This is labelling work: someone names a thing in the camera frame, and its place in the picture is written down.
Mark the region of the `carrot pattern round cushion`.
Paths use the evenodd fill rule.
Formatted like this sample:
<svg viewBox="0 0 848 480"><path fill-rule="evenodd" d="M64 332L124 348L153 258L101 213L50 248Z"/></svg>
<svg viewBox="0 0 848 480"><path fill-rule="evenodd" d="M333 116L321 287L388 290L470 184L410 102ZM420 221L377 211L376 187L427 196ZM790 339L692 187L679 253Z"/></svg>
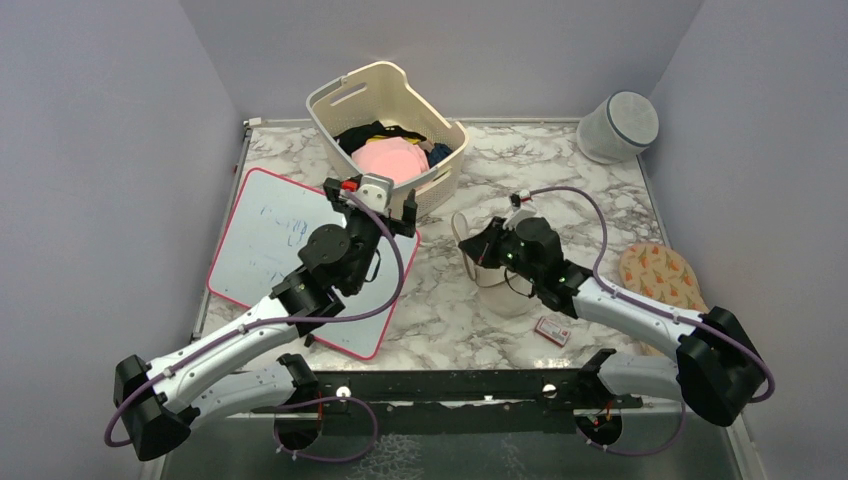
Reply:
<svg viewBox="0 0 848 480"><path fill-rule="evenodd" d="M630 291L666 305L709 311L691 265L664 245L630 246L620 256L618 270L623 286Z"/></svg>

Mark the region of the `yellow black bra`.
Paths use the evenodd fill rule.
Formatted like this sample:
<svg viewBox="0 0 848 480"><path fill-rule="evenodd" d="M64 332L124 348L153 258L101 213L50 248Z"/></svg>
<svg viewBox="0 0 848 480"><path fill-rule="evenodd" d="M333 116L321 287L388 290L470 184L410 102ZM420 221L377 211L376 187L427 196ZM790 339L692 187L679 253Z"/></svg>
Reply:
<svg viewBox="0 0 848 480"><path fill-rule="evenodd" d="M406 141L406 139L405 139L405 137L403 137L403 136L384 136L384 135L375 135L375 136L372 136L372 137L370 137L370 138L368 138L368 139L366 140L366 145L368 145L368 144L372 144L372 143L376 143L376 142L380 142L380 141L385 141L385 140L388 140L388 141L397 141L397 140L402 140L402 141L407 142L407 141Z"/></svg>

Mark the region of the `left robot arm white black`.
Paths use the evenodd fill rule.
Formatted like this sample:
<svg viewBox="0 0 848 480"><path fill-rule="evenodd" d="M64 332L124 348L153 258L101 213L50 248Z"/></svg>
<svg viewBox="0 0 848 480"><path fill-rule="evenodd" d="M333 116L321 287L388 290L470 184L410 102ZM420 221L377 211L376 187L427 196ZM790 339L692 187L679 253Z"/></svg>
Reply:
<svg viewBox="0 0 848 480"><path fill-rule="evenodd" d="M300 249L299 266L244 314L213 334L170 354L146 361L137 355L115 368L115 411L103 433L110 448L130 446L141 461L159 458L209 423L256 408L298 411L321 403L318 380L300 355L243 372L249 361L332 324L357 322L390 309L405 279L396 236L416 234L417 202L409 191L401 215L393 217L393 184L375 174L328 178L327 201L344 225L315 229ZM369 283L379 244L391 248L398 278L379 294L380 304L349 314L343 300Z"/></svg>

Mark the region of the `small red white card box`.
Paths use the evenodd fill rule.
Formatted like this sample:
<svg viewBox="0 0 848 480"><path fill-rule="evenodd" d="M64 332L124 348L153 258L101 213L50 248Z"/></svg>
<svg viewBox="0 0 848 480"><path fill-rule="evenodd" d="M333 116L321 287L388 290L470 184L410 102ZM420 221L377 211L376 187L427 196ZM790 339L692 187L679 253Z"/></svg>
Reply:
<svg viewBox="0 0 848 480"><path fill-rule="evenodd" d="M560 348L564 347L570 338L570 332L567 329L548 317L537 321L534 332Z"/></svg>

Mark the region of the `pink bra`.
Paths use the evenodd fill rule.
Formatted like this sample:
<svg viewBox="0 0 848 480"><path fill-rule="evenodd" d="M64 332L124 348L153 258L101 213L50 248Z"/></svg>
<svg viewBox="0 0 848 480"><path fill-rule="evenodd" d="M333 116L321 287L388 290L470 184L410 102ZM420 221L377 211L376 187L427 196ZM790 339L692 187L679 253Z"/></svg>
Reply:
<svg viewBox="0 0 848 480"><path fill-rule="evenodd" d="M388 177L400 184L429 170L425 151L407 142L385 140L368 144L355 151L351 159L365 173Z"/></svg>

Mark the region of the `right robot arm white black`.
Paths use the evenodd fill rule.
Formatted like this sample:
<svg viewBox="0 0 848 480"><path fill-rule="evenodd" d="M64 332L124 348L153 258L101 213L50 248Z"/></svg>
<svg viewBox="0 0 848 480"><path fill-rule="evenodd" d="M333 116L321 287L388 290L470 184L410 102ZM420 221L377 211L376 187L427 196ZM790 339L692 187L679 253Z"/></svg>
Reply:
<svg viewBox="0 0 848 480"><path fill-rule="evenodd" d="M511 228L496 217L459 248L478 267L503 268L526 280L548 309L658 350L656 356L601 355L576 383L579 398L589 406L600 407L618 395L644 395L680 402L726 427L748 404L774 390L772 374L730 311L676 308L616 289L567 260L559 235L542 218Z"/></svg>

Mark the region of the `black garment in basket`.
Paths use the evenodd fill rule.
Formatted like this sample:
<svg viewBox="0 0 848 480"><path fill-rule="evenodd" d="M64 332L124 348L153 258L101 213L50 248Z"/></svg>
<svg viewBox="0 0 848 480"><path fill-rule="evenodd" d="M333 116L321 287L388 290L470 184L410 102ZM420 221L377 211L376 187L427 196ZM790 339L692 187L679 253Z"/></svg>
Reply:
<svg viewBox="0 0 848 480"><path fill-rule="evenodd" d="M336 144L348 155L352 155L366 145L366 140L375 135L403 136L406 141L417 145L427 141L427 138L415 131L410 131L398 125L384 125L377 120L370 124L349 128L334 137Z"/></svg>

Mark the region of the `blue garment in basket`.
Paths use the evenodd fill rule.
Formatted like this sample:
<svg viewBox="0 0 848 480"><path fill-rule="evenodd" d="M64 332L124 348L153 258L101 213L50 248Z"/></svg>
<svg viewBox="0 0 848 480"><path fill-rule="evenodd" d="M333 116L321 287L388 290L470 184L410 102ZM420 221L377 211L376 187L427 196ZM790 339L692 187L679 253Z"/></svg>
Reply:
<svg viewBox="0 0 848 480"><path fill-rule="evenodd" d="M453 149L444 143L435 143L433 148L427 152L427 161L430 168L435 168L440 162L450 157Z"/></svg>

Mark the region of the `black mounting rail base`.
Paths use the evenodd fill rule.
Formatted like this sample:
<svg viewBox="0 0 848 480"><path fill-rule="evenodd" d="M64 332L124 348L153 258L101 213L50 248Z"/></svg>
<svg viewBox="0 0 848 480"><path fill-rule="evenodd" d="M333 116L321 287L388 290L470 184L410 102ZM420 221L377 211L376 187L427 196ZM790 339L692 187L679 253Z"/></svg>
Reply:
<svg viewBox="0 0 848 480"><path fill-rule="evenodd" d="M574 368L529 370L319 371L307 394L278 407L284 431L324 436L511 432L573 434L594 413L642 407L632 395L604 393Z"/></svg>

